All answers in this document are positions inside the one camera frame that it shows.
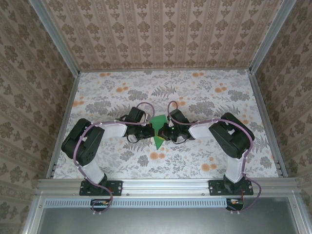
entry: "floral wallpaper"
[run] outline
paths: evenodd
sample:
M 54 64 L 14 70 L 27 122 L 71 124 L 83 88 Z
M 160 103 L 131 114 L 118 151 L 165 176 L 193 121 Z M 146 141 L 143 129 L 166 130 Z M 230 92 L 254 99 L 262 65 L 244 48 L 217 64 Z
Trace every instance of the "floral wallpaper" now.
M 153 104 L 156 116 L 166 114 L 170 100 L 178 101 L 189 121 L 234 114 L 255 135 L 247 175 L 278 177 L 245 70 L 81 73 L 65 135 L 80 118 L 114 120 L 142 101 Z M 147 105 L 142 109 L 151 113 Z M 180 145 L 165 141 L 159 150 L 152 139 L 132 144 L 125 137 L 117 137 L 101 141 L 95 160 L 109 178 L 220 178 L 226 170 L 227 155 L 212 135 Z M 61 152 L 54 178 L 82 176 Z
M 0 1 L 0 233 L 22 230 L 73 83 L 27 0 Z
M 312 2 L 298 0 L 256 76 L 290 176 L 312 215 Z
M 43 0 L 80 70 L 249 67 L 282 0 Z

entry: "green triangle block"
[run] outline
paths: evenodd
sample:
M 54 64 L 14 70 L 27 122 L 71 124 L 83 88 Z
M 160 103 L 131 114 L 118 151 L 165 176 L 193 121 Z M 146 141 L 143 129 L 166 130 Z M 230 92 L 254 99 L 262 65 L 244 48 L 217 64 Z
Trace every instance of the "green triangle block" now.
M 155 116 L 150 123 L 153 125 L 153 128 L 155 130 L 155 137 L 154 142 L 156 145 L 156 148 L 159 149 L 162 143 L 164 142 L 163 139 L 157 137 L 158 130 L 161 129 L 164 126 L 164 123 L 167 122 L 167 117 L 165 115 Z

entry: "floral tablecloth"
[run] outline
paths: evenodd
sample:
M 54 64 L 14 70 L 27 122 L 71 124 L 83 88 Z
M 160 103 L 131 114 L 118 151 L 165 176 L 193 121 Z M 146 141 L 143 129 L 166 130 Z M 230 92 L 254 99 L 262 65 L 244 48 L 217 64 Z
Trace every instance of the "floral tablecloth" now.
M 278 177 L 273 156 L 244 70 L 153 71 L 82 73 L 66 134 L 80 118 L 109 121 L 148 101 L 156 115 L 178 101 L 189 121 L 217 118 L 231 112 L 255 135 L 246 173 L 251 177 Z M 149 106 L 142 108 L 151 113 Z M 211 137 L 180 145 L 164 142 L 159 150 L 151 139 L 129 143 L 126 138 L 102 140 L 96 162 L 109 178 L 222 177 L 226 154 Z M 82 178 L 72 160 L 61 152 L 54 178 Z

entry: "gray leaf pattern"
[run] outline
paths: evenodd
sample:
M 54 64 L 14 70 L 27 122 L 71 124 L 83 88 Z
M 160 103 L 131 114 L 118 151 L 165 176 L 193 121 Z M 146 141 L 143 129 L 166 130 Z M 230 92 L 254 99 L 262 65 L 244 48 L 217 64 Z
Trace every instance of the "gray leaf pattern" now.
M 232 86 L 232 83 L 244 85 Z M 80 118 L 91 122 L 111 121 L 128 114 L 143 101 L 152 103 L 158 116 L 166 114 L 169 101 L 175 100 L 189 121 L 218 118 L 226 112 L 234 114 L 256 137 L 247 158 L 247 175 L 277 176 L 246 71 L 82 73 L 78 90 L 65 135 Z M 140 108 L 151 114 L 148 105 Z M 15 132 L 11 133 L 9 126 L 3 128 L 3 136 L 13 137 Z M 42 157 L 49 155 L 42 152 Z M 96 156 L 97 164 L 110 178 L 222 177 L 226 160 L 226 154 L 213 136 L 180 145 L 165 141 L 159 150 L 152 138 L 132 144 L 125 137 L 113 137 L 101 141 Z M 81 175 L 61 152 L 54 177 Z

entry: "patterned wall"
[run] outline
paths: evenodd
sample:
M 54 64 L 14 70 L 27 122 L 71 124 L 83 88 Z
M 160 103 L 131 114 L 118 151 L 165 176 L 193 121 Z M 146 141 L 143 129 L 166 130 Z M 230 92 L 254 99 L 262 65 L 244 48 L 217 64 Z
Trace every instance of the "patterned wall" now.
M 81 70 L 248 67 L 282 0 L 43 0 Z
M 312 214 L 312 1 L 298 0 L 256 75 L 290 176 Z
M 27 0 L 0 1 L 0 233 L 27 218 L 73 76 Z

